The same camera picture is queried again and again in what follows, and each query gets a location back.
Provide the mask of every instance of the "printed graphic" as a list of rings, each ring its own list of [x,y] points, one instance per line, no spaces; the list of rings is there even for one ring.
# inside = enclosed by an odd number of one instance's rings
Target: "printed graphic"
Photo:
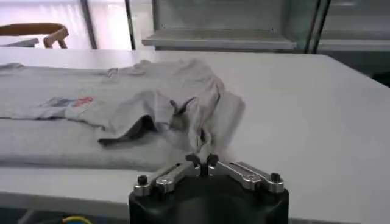
[[[54,97],[47,101],[44,107],[80,107],[92,102],[91,97],[84,97],[80,99],[64,99],[63,97]]]

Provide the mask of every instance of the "chair backrest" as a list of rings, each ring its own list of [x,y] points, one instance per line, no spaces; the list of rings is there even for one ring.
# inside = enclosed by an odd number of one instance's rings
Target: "chair backrest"
[[[61,48],[67,48],[64,39],[69,35],[68,29],[59,23],[18,23],[0,26],[0,35],[3,36],[35,34],[48,34],[43,39],[45,48],[52,48],[56,41],[58,41]]]

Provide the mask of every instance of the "white shelf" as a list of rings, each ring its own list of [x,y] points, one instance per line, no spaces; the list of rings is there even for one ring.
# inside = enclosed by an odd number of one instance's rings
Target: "white shelf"
[[[390,51],[390,33],[324,32],[319,51]]]
[[[143,39],[157,47],[295,49],[297,43],[267,30],[163,29]]]

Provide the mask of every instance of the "white table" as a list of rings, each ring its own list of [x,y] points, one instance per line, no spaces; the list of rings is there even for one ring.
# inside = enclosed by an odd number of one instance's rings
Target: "white table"
[[[23,36],[0,36],[0,47],[35,47],[38,38]]]
[[[281,173],[291,217],[389,223],[390,89],[329,57],[12,47],[0,52],[0,63],[69,68],[201,58],[246,104],[225,153]],[[139,174],[5,167],[0,205],[127,217],[127,195]]]

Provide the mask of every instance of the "gray t-shirt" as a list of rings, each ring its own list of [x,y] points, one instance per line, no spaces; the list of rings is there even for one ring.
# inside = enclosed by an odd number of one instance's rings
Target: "gray t-shirt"
[[[243,108],[199,60],[108,70],[8,64],[0,66],[0,80],[0,117],[13,119],[2,119],[3,127],[44,122],[42,133],[29,136],[29,150],[3,139],[0,128],[0,164],[8,165],[155,170],[189,153],[214,152]],[[13,139],[23,142],[23,133]],[[42,141],[54,133],[58,139]]]

